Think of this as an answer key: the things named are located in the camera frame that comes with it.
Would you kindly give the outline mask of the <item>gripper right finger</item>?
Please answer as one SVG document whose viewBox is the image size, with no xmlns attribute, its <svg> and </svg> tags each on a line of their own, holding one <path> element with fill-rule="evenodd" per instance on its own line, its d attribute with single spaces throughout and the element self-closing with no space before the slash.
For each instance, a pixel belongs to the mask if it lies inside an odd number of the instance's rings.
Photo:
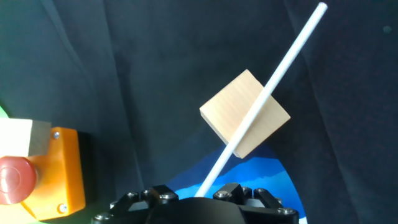
<svg viewBox="0 0 398 224">
<path fill-rule="evenodd" d="M 249 224 L 299 224 L 299 212 L 284 207 L 280 198 L 264 188 L 228 183 L 213 194 L 213 199 L 237 205 Z"/>
</svg>

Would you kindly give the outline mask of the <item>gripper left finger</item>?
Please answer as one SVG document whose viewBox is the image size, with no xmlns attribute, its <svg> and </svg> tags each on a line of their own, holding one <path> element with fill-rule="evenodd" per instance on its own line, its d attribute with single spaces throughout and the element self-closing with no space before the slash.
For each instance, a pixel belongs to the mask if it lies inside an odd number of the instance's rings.
<svg viewBox="0 0 398 224">
<path fill-rule="evenodd" d="M 112 202 L 108 211 L 94 216 L 91 224 L 145 224 L 155 207 L 178 200 L 179 196 L 166 185 L 128 192 Z"/>
</svg>

